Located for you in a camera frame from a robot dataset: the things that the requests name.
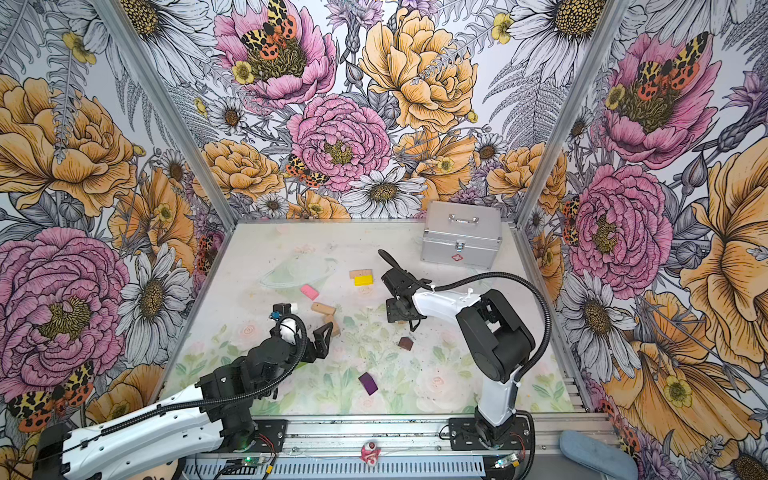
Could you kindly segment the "yellow wood block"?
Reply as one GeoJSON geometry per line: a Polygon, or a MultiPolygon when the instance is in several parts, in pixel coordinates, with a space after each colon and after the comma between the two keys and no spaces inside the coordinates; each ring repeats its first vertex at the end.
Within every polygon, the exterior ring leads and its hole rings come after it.
{"type": "Polygon", "coordinates": [[[355,286],[369,286],[374,283],[374,278],[371,274],[359,275],[354,278],[355,286]]]}

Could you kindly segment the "pink wood block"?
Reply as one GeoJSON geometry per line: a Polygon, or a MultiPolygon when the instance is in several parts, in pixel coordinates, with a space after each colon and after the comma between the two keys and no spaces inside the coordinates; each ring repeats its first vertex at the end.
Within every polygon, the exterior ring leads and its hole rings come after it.
{"type": "Polygon", "coordinates": [[[319,297],[319,292],[311,285],[304,284],[300,287],[300,292],[312,301],[319,297]]]}

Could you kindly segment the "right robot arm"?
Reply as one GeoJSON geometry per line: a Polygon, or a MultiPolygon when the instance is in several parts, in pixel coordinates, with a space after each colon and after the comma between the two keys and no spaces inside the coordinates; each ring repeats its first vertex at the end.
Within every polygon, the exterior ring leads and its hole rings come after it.
{"type": "Polygon", "coordinates": [[[474,425],[478,442],[498,449],[511,437],[518,410],[522,377],[546,349],[537,343],[521,316],[497,289],[482,294],[460,291],[456,285],[422,286],[385,282],[390,298],[386,315],[390,323],[407,322],[416,330],[434,317],[458,325],[469,353],[484,375],[474,425]]]}

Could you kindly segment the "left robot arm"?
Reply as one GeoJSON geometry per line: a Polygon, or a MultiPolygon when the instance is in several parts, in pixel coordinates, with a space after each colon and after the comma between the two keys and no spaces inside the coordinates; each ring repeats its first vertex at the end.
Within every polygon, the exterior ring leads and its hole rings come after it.
{"type": "Polygon", "coordinates": [[[308,332],[300,318],[279,320],[269,337],[176,394],[116,420],[46,428],[35,479],[128,479],[207,452],[246,450],[256,437],[252,404],[276,394],[300,363],[327,357],[333,326],[308,332]]]}

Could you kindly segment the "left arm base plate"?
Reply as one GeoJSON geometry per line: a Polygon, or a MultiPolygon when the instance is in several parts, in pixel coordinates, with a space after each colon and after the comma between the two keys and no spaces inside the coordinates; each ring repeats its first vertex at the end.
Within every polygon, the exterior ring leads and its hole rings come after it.
{"type": "Polygon", "coordinates": [[[251,429],[235,443],[237,453],[281,453],[286,440],[288,421],[283,419],[253,420],[251,429]]]}

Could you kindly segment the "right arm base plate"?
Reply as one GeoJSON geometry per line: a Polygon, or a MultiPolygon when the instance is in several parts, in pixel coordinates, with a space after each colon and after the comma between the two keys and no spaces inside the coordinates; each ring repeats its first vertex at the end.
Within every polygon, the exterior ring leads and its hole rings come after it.
{"type": "Polygon", "coordinates": [[[484,419],[453,417],[448,420],[448,440],[453,451],[529,451],[533,448],[534,428],[521,413],[501,426],[484,419]]]}

